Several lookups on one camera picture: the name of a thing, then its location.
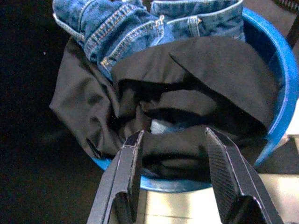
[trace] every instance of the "laundry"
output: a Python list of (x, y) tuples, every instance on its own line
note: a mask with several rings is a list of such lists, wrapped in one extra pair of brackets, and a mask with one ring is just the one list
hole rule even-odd
[[(205, 128), (228, 135), (249, 162), (262, 150), (278, 87), (253, 48), (228, 37), (194, 37), (134, 53), (109, 82), (71, 39), (51, 109), (92, 157), (113, 158), (145, 130), (144, 173), (209, 178)], [(157, 122), (176, 131), (153, 133)]]
[(148, 47), (195, 36), (245, 40), (243, 0), (54, 0), (54, 18), (109, 80), (121, 59)]

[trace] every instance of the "blue bucket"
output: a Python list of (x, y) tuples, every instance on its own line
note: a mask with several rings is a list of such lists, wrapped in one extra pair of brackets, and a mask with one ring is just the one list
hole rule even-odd
[[(257, 167), (273, 153), (290, 124), (298, 98), (298, 70), (290, 46), (271, 23), (247, 8), (243, 9), (243, 19), (247, 43), (268, 64), (282, 87), (278, 95), (276, 116), (266, 136), (268, 143), (255, 162)], [(93, 160), (103, 170), (111, 163), (109, 159)], [(145, 190), (179, 193), (208, 188), (211, 187), (211, 183), (142, 176), (140, 187)]]

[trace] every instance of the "light blue fabric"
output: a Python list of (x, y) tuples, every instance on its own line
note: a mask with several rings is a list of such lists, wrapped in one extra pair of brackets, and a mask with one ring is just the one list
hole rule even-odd
[(195, 36), (245, 40), (243, 0), (54, 0), (56, 23), (71, 34), (87, 58), (112, 80), (116, 62), (158, 44)]

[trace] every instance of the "black garment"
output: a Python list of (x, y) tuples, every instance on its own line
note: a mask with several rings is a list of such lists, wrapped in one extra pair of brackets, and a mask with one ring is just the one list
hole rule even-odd
[[(90, 156), (97, 153), (86, 139), (112, 157), (144, 129), (144, 167), (164, 178), (198, 179), (208, 178), (206, 126), (228, 134), (251, 162), (265, 143), (277, 86), (248, 44), (225, 37), (172, 42), (119, 61), (111, 73), (114, 86), (69, 41), (50, 107)], [(191, 127), (151, 134), (153, 119)]]

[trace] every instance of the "blue jeans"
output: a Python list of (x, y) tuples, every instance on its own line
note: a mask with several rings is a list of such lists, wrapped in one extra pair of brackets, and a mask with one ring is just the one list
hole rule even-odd
[(112, 80), (110, 70), (129, 55), (195, 36), (245, 40), (243, 0), (54, 0), (56, 23), (71, 34), (87, 58)]

